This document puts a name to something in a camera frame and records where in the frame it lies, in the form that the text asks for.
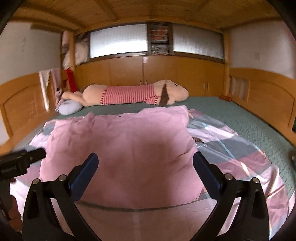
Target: striped shirt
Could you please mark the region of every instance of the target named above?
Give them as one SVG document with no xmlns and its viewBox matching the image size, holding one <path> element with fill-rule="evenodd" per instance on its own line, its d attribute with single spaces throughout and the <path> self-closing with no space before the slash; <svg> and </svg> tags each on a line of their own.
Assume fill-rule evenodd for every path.
<svg viewBox="0 0 296 241">
<path fill-rule="evenodd" d="M 104 89 L 101 105 L 146 102 L 157 104 L 154 85 L 108 86 Z"/>
</svg>

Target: metal screw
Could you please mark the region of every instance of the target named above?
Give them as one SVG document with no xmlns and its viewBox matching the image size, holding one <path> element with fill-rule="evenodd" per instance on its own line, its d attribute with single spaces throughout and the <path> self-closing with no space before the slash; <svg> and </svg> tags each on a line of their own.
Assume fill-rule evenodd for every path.
<svg viewBox="0 0 296 241">
<path fill-rule="evenodd" d="M 36 178 L 36 179 L 33 180 L 32 183 L 33 183 L 33 184 L 37 184 L 37 183 L 39 183 L 39 181 L 40 181 L 40 180 L 39 180 L 38 178 Z"/>
<path fill-rule="evenodd" d="M 231 180 L 233 178 L 233 176 L 229 173 L 226 173 L 224 176 L 227 180 Z"/>
<path fill-rule="evenodd" d="M 259 183 L 260 181 L 259 181 L 258 178 L 254 177 L 254 178 L 253 178 L 253 182 L 254 182 L 254 183 Z"/>
<path fill-rule="evenodd" d="M 67 178 L 67 176 L 66 175 L 60 175 L 59 176 L 59 181 L 65 181 L 66 180 L 66 178 Z"/>
</svg>

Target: window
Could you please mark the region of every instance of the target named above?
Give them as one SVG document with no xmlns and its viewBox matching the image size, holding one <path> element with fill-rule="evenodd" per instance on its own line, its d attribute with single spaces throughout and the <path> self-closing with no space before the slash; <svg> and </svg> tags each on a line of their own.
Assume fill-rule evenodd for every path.
<svg viewBox="0 0 296 241">
<path fill-rule="evenodd" d="M 147 51 L 146 24 L 106 28 L 90 33 L 91 58 L 109 54 Z"/>
<path fill-rule="evenodd" d="M 174 24 L 173 50 L 224 59 L 223 35 L 203 28 Z"/>
</svg>

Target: large stuffed animal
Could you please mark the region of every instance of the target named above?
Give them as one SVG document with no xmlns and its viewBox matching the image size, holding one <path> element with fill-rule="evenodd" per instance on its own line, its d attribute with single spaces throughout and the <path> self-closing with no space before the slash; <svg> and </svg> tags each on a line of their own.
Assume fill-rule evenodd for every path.
<svg viewBox="0 0 296 241">
<path fill-rule="evenodd" d="M 106 86 L 90 85 L 83 93 L 65 92 L 63 99 L 72 99 L 83 106 L 146 102 L 161 106 L 184 101 L 188 91 L 171 80 L 160 80 L 149 85 Z"/>
</svg>

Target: wooden footboard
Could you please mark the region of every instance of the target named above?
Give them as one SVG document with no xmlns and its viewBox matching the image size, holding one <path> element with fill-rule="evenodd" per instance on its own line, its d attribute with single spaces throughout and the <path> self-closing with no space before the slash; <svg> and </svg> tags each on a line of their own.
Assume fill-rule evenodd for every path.
<svg viewBox="0 0 296 241">
<path fill-rule="evenodd" d="M 294 146 L 292 127 L 296 115 L 296 80 L 259 69 L 229 71 L 227 96 L 272 125 Z"/>
<path fill-rule="evenodd" d="M 62 81 L 67 80 L 61 72 Z M 47 96 L 49 112 L 44 108 L 39 75 L 25 75 L 0 85 L 0 112 L 9 140 L 0 146 L 0 154 L 6 153 L 54 114 L 55 98 L 52 78 L 49 78 Z"/>
</svg>

